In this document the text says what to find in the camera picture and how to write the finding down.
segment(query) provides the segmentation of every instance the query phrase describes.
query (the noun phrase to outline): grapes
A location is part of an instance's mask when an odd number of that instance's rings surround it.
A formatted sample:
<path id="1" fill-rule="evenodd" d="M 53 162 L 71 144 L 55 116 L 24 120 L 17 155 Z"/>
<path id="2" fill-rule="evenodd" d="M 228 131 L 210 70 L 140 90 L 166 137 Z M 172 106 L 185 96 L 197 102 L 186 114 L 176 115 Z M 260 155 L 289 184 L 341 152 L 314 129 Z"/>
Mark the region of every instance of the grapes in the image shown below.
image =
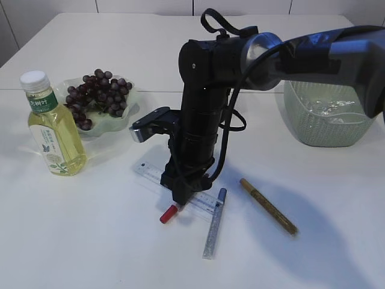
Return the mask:
<path id="1" fill-rule="evenodd" d="M 67 97 L 66 97 L 66 102 L 68 103 L 68 104 L 72 104 L 72 103 L 74 103 L 74 99 L 73 99 L 73 97 L 71 97 L 70 95 L 67 95 Z"/>
<path id="2" fill-rule="evenodd" d="M 132 89 L 132 83 L 124 78 L 112 78 L 110 71 L 96 69 L 94 75 L 84 75 L 83 83 L 70 86 L 64 104 L 72 113 L 76 126 L 84 131 L 92 129 L 93 123 L 87 118 L 87 111 L 99 110 L 111 117 L 122 117 L 126 107 L 126 95 Z"/>
<path id="3" fill-rule="evenodd" d="M 107 78 L 103 78 L 103 79 L 100 81 L 100 84 L 101 84 L 102 86 L 107 86 L 107 85 L 109 84 L 108 79 L 107 79 Z"/>
<path id="4" fill-rule="evenodd" d="M 122 95 L 126 95 L 128 93 L 128 89 L 126 87 L 122 86 L 122 87 L 119 88 L 119 92 Z"/>
<path id="5" fill-rule="evenodd" d="M 111 105 L 114 103 L 114 98 L 112 96 L 107 97 L 106 104 Z"/>
<path id="6" fill-rule="evenodd" d="M 111 89 L 115 90 L 115 91 L 118 91 L 119 90 L 119 85 L 117 83 L 112 83 L 111 84 Z"/>
<path id="7" fill-rule="evenodd" d="M 120 78 L 120 79 L 118 79 L 118 85 L 120 85 L 120 86 L 126 86 L 126 85 L 127 85 L 127 82 L 125 81 L 124 78 Z"/>
<path id="8" fill-rule="evenodd" d="M 84 84 L 79 85 L 79 92 L 86 93 L 87 92 L 87 86 Z"/>
<path id="9" fill-rule="evenodd" d="M 102 79 L 104 77 L 104 73 L 102 71 L 98 71 L 97 73 L 95 73 L 95 75 L 99 79 Z"/>
<path id="10" fill-rule="evenodd" d="M 110 106 L 113 110 L 118 110 L 120 108 L 120 104 L 117 104 L 117 103 L 113 103 L 111 104 Z"/>
<path id="11" fill-rule="evenodd" d="M 90 119 L 85 119 L 82 123 L 83 125 L 92 125 L 92 120 Z"/>
<path id="12" fill-rule="evenodd" d="M 121 102 L 122 101 L 122 97 L 120 95 L 116 95 L 115 96 L 115 101 L 116 102 Z"/>
<path id="13" fill-rule="evenodd" d="M 81 126 L 81 129 L 82 129 L 83 131 L 89 131 L 89 130 L 91 129 L 91 126 L 90 126 L 90 125 L 82 125 L 82 126 Z"/>
<path id="14" fill-rule="evenodd" d="M 78 95 L 78 91 L 77 91 L 76 89 L 75 89 L 75 90 L 72 90 L 72 91 L 70 92 L 70 96 L 71 96 L 72 98 L 76 98 L 77 95 Z"/>
<path id="15" fill-rule="evenodd" d="M 102 93 L 97 97 L 98 101 L 105 102 L 107 100 L 107 95 L 105 93 Z"/>
<path id="16" fill-rule="evenodd" d="M 72 91 L 76 90 L 76 88 L 74 86 L 70 86 L 68 87 L 67 91 L 68 93 L 71 93 Z"/>
<path id="17" fill-rule="evenodd" d="M 81 111 L 81 106 L 78 105 L 78 104 L 72 105 L 72 108 L 73 108 L 74 111 Z"/>
<path id="18" fill-rule="evenodd" d="M 116 112 L 117 116 L 122 116 L 123 115 L 123 110 L 117 110 Z"/>
<path id="19" fill-rule="evenodd" d="M 78 118 L 79 118 L 79 114 L 78 113 L 72 113 L 72 117 L 73 119 L 76 121 L 78 121 Z"/>
<path id="20" fill-rule="evenodd" d="M 125 101 L 120 102 L 120 108 L 124 110 L 127 107 L 127 103 Z"/>
<path id="21" fill-rule="evenodd" d="M 104 73 L 104 77 L 107 78 L 107 79 L 112 78 L 112 73 L 111 73 L 111 71 L 106 71 L 106 72 Z"/>
<path id="22" fill-rule="evenodd" d="M 83 122 L 85 120 L 85 114 L 79 113 L 78 122 Z"/>

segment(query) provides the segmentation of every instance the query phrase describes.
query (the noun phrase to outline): bottle cap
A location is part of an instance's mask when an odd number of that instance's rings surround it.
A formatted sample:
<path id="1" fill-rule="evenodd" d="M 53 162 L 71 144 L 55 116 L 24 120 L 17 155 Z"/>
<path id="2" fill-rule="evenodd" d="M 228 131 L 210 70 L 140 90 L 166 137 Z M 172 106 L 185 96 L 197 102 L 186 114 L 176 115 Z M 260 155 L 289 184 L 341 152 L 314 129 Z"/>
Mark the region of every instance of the bottle cap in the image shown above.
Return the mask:
<path id="1" fill-rule="evenodd" d="M 47 75 L 40 70 L 33 70 L 20 76 L 20 84 L 26 92 L 38 93 L 51 86 Z"/>

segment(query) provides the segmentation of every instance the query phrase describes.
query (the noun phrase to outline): black cable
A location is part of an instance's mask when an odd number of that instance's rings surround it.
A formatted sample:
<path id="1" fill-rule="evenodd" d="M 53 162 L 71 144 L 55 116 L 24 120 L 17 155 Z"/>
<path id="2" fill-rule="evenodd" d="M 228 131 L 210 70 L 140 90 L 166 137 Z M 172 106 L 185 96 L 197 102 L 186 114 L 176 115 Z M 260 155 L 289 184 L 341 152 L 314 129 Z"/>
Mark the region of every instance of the black cable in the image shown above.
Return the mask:
<path id="1" fill-rule="evenodd" d="M 177 160 L 177 156 L 176 156 L 176 152 L 175 152 L 175 136 L 174 136 L 174 134 L 173 133 L 171 133 L 170 134 L 170 152 L 171 152 L 171 156 L 172 156 L 172 158 L 173 158 L 173 160 L 174 160 L 174 164 L 175 164 L 175 169 L 176 169 L 176 172 L 178 173 L 178 177 L 175 179 L 175 180 L 177 180 L 177 179 L 179 179 L 180 178 L 180 180 L 191 190 L 191 191 L 193 191 L 193 192 L 195 192 L 195 193 L 197 193 L 198 191 L 201 191 L 201 189 L 196 189 L 196 188 L 193 188 L 189 183 L 188 183 L 188 181 L 187 181 L 187 179 L 185 178 L 185 175 L 190 175 L 190 174 L 192 174 L 192 173 L 196 173 L 196 172 L 198 172 L 199 170 L 202 170 L 204 167 L 206 167 L 207 166 L 207 164 L 204 164 L 204 165 L 202 165 L 202 166 L 199 166 L 199 167 L 196 167 L 196 168 L 194 168 L 194 169 L 192 169 L 192 170 L 189 170 L 189 171 L 187 171 L 187 172 L 185 172 L 184 174 L 183 174 L 183 172 L 182 172 L 182 169 L 179 167 L 179 163 L 178 163 L 178 160 Z"/>
<path id="2" fill-rule="evenodd" d="M 230 128 L 229 128 L 229 131 L 244 131 L 245 129 L 246 129 L 246 120 L 245 120 L 245 118 L 242 116 L 242 114 L 240 114 L 239 112 L 238 112 L 238 110 L 236 110 L 236 109 L 233 109 L 233 114 L 237 117 L 237 118 L 239 118 L 239 120 L 242 122 L 242 124 L 243 124 L 243 126 L 231 126 Z M 219 124 L 219 127 L 221 128 L 221 129 L 224 129 L 224 125 L 222 124 L 222 123 L 220 123 Z"/>
<path id="3" fill-rule="evenodd" d="M 249 74 L 263 61 L 265 61 L 268 57 L 272 56 L 273 54 L 277 53 L 279 49 L 281 48 L 282 44 L 279 44 L 267 51 L 265 51 L 263 54 L 261 54 L 257 59 L 253 60 L 253 62 L 246 68 L 245 72 L 242 74 L 242 78 L 237 82 L 233 93 L 230 98 L 229 103 L 229 113 L 226 116 L 225 122 L 224 122 L 224 128 L 223 128 L 223 135 L 222 135 L 222 144 L 221 144 L 221 152 L 220 157 L 218 160 L 217 168 L 215 169 L 214 173 L 210 176 L 209 180 L 210 182 L 214 182 L 215 179 L 219 176 L 219 174 L 222 171 L 223 165 L 224 165 L 224 159 L 226 157 L 226 151 L 227 151 L 227 144 L 229 142 L 229 132 L 230 132 L 230 123 L 231 118 L 235 106 L 236 99 L 238 98 L 239 92 L 241 90 L 242 85 L 248 78 Z"/>

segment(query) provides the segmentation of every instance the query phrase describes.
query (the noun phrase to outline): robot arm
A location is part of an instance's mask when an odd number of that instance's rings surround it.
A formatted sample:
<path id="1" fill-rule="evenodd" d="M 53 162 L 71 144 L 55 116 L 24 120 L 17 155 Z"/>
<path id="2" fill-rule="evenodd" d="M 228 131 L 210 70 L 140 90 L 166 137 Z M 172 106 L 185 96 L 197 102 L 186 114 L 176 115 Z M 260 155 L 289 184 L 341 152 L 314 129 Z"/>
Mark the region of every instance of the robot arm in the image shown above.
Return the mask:
<path id="1" fill-rule="evenodd" d="M 225 29 L 208 26 L 205 14 L 238 36 L 229 37 Z M 189 40 L 182 47 L 179 72 L 184 89 L 180 111 L 159 108 L 130 128 L 139 142 L 154 134 L 170 135 L 171 157 L 161 184 L 181 205 L 195 192 L 209 189 L 219 175 L 240 89 L 269 90 L 283 79 L 349 85 L 356 90 L 366 115 L 375 117 L 383 110 L 383 27 L 357 26 L 282 42 L 273 33 L 258 33 L 255 26 L 236 30 L 211 9 L 203 13 L 201 22 L 209 32 L 221 34 L 211 41 Z M 234 91 L 229 103 L 230 89 Z M 208 176 L 219 127 L 224 128 L 221 156 L 216 171 Z"/>

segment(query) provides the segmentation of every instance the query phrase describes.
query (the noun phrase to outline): table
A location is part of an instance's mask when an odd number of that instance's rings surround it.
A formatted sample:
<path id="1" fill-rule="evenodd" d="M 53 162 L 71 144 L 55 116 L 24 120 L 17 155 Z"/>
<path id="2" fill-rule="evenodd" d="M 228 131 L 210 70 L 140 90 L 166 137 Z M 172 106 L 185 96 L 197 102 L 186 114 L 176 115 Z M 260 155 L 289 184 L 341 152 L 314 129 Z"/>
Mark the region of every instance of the table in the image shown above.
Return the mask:
<path id="1" fill-rule="evenodd" d="M 235 27 L 258 25 L 260 31 L 276 33 L 282 40 L 351 26 L 337 15 L 227 18 Z M 59 14 L 0 69 L 0 89 L 19 89 L 19 77 L 26 70 L 44 70 L 57 84 L 100 67 L 130 78 L 145 91 L 181 92 L 177 61 L 188 39 L 215 37 L 201 26 L 198 16 Z"/>
<path id="2" fill-rule="evenodd" d="M 142 93 L 131 122 L 179 108 L 179 93 Z M 209 223 L 183 210 L 167 225 L 171 194 L 132 171 L 162 167 L 167 137 L 134 143 L 127 130 L 84 140 L 90 160 L 51 175 L 26 127 L 20 90 L 0 90 L 1 288 L 382 288 L 385 276 L 382 117 L 354 146 L 311 148 L 287 127 L 282 94 L 243 93 L 248 121 L 230 135 L 228 189 L 214 260 Z M 291 238 L 240 187 L 246 178 L 299 228 Z"/>

